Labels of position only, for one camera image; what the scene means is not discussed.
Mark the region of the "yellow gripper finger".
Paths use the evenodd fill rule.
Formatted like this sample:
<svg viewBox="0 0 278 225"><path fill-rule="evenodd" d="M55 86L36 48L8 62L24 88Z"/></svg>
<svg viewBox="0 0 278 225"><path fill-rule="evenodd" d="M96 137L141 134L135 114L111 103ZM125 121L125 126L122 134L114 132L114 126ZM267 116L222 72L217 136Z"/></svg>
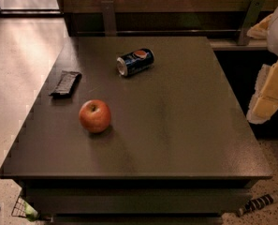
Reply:
<svg viewBox="0 0 278 225"><path fill-rule="evenodd" d="M255 93L252 95L247 120L263 124L278 111L278 61L272 66L263 65L257 74Z"/></svg>
<svg viewBox="0 0 278 225"><path fill-rule="evenodd" d="M247 31L247 36L249 38L254 38L254 39L266 39L269 35L271 17L272 15L270 14L267 17L265 17L263 20L261 20L259 23L252 26Z"/></svg>

